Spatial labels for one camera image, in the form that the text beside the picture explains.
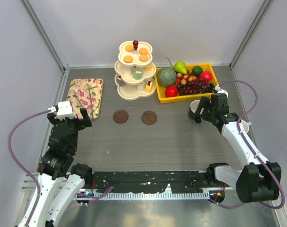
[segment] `white wall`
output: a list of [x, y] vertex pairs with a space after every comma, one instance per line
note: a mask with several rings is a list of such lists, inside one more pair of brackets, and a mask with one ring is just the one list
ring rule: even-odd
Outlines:
[[127, 40], [147, 41], [153, 61], [230, 63], [263, 0], [31, 0], [70, 66], [117, 61]]
[[[259, 103], [249, 115], [259, 149], [282, 167], [282, 186], [287, 198], [287, 0], [275, 0], [248, 46], [235, 74], [252, 84]], [[241, 87], [246, 109], [254, 97]]]
[[[7, 136], [25, 117], [53, 104], [60, 70], [19, 0], [0, 0], [0, 227], [12, 227], [25, 174], [11, 159]], [[13, 134], [17, 158], [35, 170], [46, 116]]]

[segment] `brown coaster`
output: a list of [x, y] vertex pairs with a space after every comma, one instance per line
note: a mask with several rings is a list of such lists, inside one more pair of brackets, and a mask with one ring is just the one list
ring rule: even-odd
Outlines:
[[113, 120], [119, 124], [125, 123], [128, 120], [128, 118], [129, 118], [129, 114], [125, 110], [117, 110], [113, 114]]
[[142, 115], [142, 121], [145, 124], [154, 124], [157, 121], [157, 114], [153, 111], [146, 111]]

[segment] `cup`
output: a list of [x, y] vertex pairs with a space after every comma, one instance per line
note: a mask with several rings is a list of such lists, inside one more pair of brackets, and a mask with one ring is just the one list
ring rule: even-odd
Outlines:
[[247, 122], [245, 122], [244, 120], [241, 121], [241, 124], [243, 125], [243, 129], [246, 133], [249, 132], [250, 128]]
[[195, 114], [195, 111], [197, 110], [197, 107], [198, 107], [199, 102], [200, 102], [200, 100], [194, 100], [194, 101], [190, 104], [188, 116], [189, 116], [189, 118], [191, 118], [192, 120], [195, 120], [194, 114]]

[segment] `lime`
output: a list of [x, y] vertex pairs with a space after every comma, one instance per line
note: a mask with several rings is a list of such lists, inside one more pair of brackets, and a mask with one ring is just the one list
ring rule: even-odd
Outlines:
[[192, 73], [195, 75], [195, 76], [198, 76], [203, 72], [202, 68], [200, 66], [195, 66], [193, 69], [192, 69]]

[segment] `yellow basket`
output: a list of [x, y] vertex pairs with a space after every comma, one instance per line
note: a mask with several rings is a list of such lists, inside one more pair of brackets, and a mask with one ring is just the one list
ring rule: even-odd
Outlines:
[[[209, 71], [213, 76], [211, 82], [214, 84], [214, 86], [218, 85], [217, 78], [215, 76], [215, 73], [210, 63], [186, 65], [186, 69], [192, 72], [192, 69], [197, 65], [200, 66], [203, 69], [203, 71]], [[201, 99], [201, 97], [208, 97], [208, 98], [211, 97], [212, 93], [205, 93], [205, 94], [198, 94], [198, 95], [176, 96], [176, 97], [167, 98], [165, 95], [166, 87], [163, 87], [162, 85], [160, 85], [157, 80], [157, 73], [160, 69], [161, 68], [157, 68], [156, 70], [155, 84], [156, 84], [158, 99], [161, 103], [175, 103], [175, 102], [197, 100], [197, 99]]]

